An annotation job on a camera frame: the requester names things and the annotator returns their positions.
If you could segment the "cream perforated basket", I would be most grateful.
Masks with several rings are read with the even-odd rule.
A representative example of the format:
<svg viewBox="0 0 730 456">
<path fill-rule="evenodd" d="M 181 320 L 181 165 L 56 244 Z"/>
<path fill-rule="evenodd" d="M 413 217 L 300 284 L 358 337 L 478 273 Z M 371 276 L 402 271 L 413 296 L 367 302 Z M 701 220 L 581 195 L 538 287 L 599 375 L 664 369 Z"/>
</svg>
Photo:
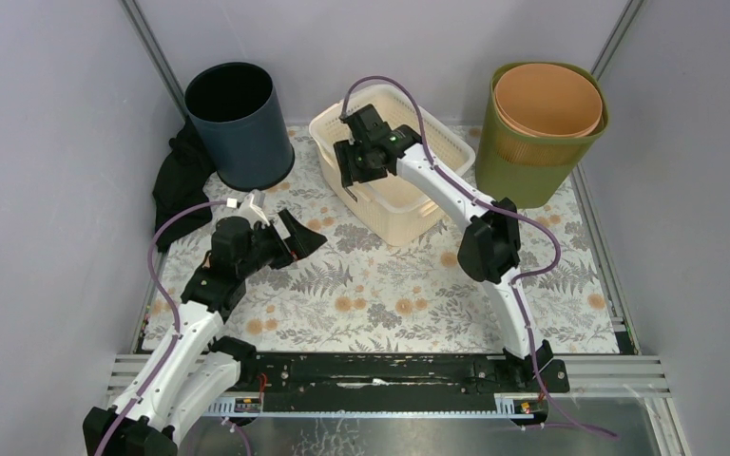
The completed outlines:
<svg viewBox="0 0 730 456">
<path fill-rule="evenodd" d="M 418 128 L 408 97 L 392 85 L 370 85 L 354 92 L 349 110 L 364 105 L 373 105 L 391 127 L 407 124 Z M 356 183 L 348 190 L 341 186 L 333 145 L 351 138 L 350 129 L 338 118 L 341 108 L 341 102 L 333 104 L 309 124 L 324 179 L 354 215 L 388 244 L 401 246 L 418 238 L 443 218 L 444 212 L 411 183 L 390 175 L 382 180 Z M 426 109 L 421 112 L 432 152 L 453 172 L 464 176 L 475 161 L 474 149 Z"/>
</svg>

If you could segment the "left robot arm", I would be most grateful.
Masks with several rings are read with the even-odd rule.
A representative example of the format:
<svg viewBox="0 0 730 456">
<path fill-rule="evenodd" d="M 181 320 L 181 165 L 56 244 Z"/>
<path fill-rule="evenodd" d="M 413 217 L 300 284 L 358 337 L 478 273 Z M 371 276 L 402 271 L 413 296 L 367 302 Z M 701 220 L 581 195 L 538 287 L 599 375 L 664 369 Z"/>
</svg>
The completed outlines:
<svg viewBox="0 0 730 456">
<path fill-rule="evenodd" d="M 222 335 L 227 319 L 259 270 L 305 259 L 327 238 L 279 211 L 283 237 L 259 208 L 222 218 L 211 248 L 174 312 L 166 341 L 109 408 L 83 422 L 89 455 L 175 455 L 189 429 L 226 390 L 246 390 L 258 378 L 253 345 Z"/>
</svg>

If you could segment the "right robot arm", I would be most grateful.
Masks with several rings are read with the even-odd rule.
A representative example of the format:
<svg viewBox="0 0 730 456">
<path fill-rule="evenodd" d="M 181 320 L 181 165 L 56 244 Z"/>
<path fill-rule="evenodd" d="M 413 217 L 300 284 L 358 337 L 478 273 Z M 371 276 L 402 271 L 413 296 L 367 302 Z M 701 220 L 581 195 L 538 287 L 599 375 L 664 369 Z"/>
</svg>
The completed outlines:
<svg viewBox="0 0 730 456">
<path fill-rule="evenodd" d="M 340 120 L 348 140 L 334 150 L 344 188 L 395 175 L 427 195 L 462 232 L 457 261 L 489 296 L 503 331 L 507 377 L 517 390 L 530 391 L 545 378 L 552 357 L 536 338 L 519 270 L 520 216 L 509 199 L 489 197 L 452 172 L 429 148 L 424 130 L 402 124 L 392 128 L 367 104 Z"/>
</svg>

